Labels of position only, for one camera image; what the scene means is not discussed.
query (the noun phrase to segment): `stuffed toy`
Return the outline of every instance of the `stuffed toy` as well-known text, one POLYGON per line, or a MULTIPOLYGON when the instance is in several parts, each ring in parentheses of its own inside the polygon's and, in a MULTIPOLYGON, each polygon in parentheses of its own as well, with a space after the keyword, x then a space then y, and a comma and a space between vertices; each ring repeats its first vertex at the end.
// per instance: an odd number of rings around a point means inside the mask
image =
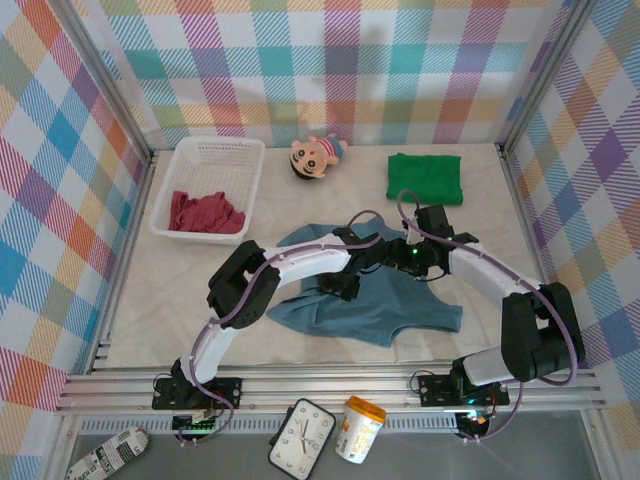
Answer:
POLYGON ((308 142, 294 140, 289 162, 293 172, 303 180, 323 178, 327 165, 337 165, 342 160, 347 142, 338 140, 335 133, 327 137, 309 137, 308 142))

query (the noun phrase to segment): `white mat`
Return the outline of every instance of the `white mat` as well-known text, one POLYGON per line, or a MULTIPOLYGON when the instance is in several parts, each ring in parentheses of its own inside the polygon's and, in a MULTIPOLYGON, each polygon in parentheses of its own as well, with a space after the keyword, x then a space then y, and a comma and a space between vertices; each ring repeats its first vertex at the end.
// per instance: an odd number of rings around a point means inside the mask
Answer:
MULTIPOLYGON (((268 149, 249 232, 245 239, 273 246, 307 223, 339 224, 364 209, 378 210, 400 230, 395 202, 385 197, 387 157, 460 155, 464 204, 447 207, 456 232, 469 232, 499 258, 535 276, 509 190, 493 145, 351 147, 344 163, 326 178, 302 181, 288 165, 288 149, 268 149)), ((191 349, 207 319, 207 282, 233 247, 189 244, 153 235, 148 216, 171 152, 158 160, 147 209, 112 334, 110 367, 170 365, 191 349)), ((430 284, 440 299, 464 308, 458 334, 402 331, 391 348, 351 339, 304 335, 264 317, 238 336, 223 363, 402 362, 453 359, 499 344, 500 313, 463 281, 446 277, 430 284)), ((299 284, 276 293, 291 297, 299 284)))

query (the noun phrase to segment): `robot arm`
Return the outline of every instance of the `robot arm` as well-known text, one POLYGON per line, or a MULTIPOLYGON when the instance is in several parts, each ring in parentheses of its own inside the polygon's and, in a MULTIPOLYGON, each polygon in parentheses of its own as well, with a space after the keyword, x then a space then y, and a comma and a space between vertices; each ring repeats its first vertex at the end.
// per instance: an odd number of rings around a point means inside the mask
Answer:
MULTIPOLYGON (((474 243, 474 249, 485 251, 472 235, 454 234, 442 206, 419 209, 415 212, 415 219, 419 227, 428 233, 458 243, 474 243)), ((262 316, 277 288, 320 275, 321 291, 339 295, 348 301, 357 295, 360 270, 375 264, 397 268, 415 277, 426 276, 429 268, 438 266, 446 274, 468 282, 502 310, 501 345, 453 362, 450 380, 460 398, 494 382, 514 378, 526 382, 569 366, 568 346, 555 323, 550 321, 549 326, 538 328, 536 319, 549 319, 548 310, 527 288, 501 269, 463 249, 411 234, 406 240, 380 239, 375 243, 372 237, 360 239, 350 228, 343 227, 309 242, 306 249, 305 244, 283 249, 261 249, 254 241, 240 245, 209 281, 207 301, 214 318, 228 315, 245 293, 250 276, 261 266, 263 271, 237 314, 224 325, 211 325, 199 338, 193 357, 197 382, 205 384, 216 376, 218 365, 233 339, 242 328, 262 316), (367 248, 355 248, 365 243, 373 244, 367 248), (296 253, 281 255, 292 250, 296 253), (281 257, 264 268, 267 259, 276 255, 281 257)), ((532 279, 524 280, 531 285, 540 285, 532 279)), ((539 291, 561 315, 574 342, 578 360, 581 360, 584 347, 569 292, 558 283, 540 285, 539 291)), ((172 369, 174 385, 183 400, 195 392, 190 360, 190 356, 184 356, 172 369)))

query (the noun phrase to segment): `white plastic basket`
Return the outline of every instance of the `white plastic basket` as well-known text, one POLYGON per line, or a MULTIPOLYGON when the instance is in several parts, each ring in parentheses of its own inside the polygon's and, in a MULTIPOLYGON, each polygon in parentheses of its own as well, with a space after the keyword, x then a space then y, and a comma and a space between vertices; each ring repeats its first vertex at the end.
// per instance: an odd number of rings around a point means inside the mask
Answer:
POLYGON ((194 136, 182 139, 173 153, 151 212, 153 233, 203 243, 238 245, 249 228, 258 191, 264 143, 234 137, 194 136), (224 192, 238 212, 244 212, 242 230, 234 234, 192 233, 169 230, 173 192, 201 198, 224 192))

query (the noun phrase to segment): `aluminum frame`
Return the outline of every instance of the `aluminum frame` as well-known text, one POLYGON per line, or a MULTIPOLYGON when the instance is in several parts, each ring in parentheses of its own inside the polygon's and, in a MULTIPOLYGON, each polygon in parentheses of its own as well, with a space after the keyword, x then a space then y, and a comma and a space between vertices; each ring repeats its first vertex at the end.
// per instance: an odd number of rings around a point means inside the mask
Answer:
POLYGON ((598 0, 576 0, 573 2, 571 11, 567 15, 567 20, 562 26, 562 31, 553 44, 544 66, 536 76, 533 87, 524 99, 522 107, 513 120, 511 130, 505 138, 503 151, 507 160, 509 160, 513 149, 522 138, 522 135, 533 118, 533 114, 540 105, 540 102, 542 102, 547 90, 560 70, 562 63, 569 54, 571 47, 582 31, 582 27, 591 16, 597 4, 598 0))
MULTIPOLYGON (((138 153, 145 157, 150 165, 145 169, 140 193, 133 212, 132 224, 118 262, 115 280, 108 292, 107 308, 99 319, 94 341, 87 361, 87 375, 71 376, 60 402, 60 410, 54 418, 54 425, 48 432, 46 448, 41 463, 40 478, 63 478, 66 466, 71 458, 73 445, 85 420, 91 415, 103 418, 141 419, 146 417, 168 418, 173 412, 153 411, 150 408, 153 396, 153 378, 168 367, 149 369, 109 369, 106 358, 110 346, 110 332, 117 312, 122 289, 126 281, 127 270, 135 247, 137 234, 144 212, 155 166, 151 164, 153 152, 144 139, 137 122, 127 108, 118 87, 101 60, 99 52, 89 38, 82 21, 69 0, 51 0, 51 8, 57 15, 72 42, 78 48, 83 61, 93 75, 98 88, 114 109, 116 117, 132 138, 138 153)), ((576 2, 570 13, 564 30, 556 42, 545 68, 536 79, 523 108, 516 117, 513 128, 503 146, 498 146, 499 155, 505 172, 507 184, 512 193, 516 211, 524 231, 529 250, 536 260, 536 267, 544 278, 541 259, 531 227, 526 220, 522 199, 518 196, 514 179, 508 166, 509 154, 522 136, 535 108, 553 81, 562 61, 575 41, 582 25, 589 17, 596 0, 576 2)), ((238 415, 246 418, 259 418, 265 415, 282 416, 286 408, 300 396, 310 396, 328 410, 339 413, 345 396, 366 394, 391 415, 402 417, 412 414, 425 414, 461 409, 421 408, 417 395, 411 392, 407 382, 411 374, 418 369, 429 369, 434 373, 447 373, 450 362, 412 362, 404 364, 375 365, 270 365, 251 367, 220 367, 221 376, 240 376, 244 379, 243 402, 238 415)), ((561 378, 563 373, 554 374, 561 378)), ((621 466, 624 464, 616 448, 617 440, 611 428, 606 406, 595 374, 581 370, 576 382, 563 388, 551 387, 542 382, 531 382, 525 386, 522 410, 530 411, 582 411, 588 437, 603 478, 632 478, 621 466)))

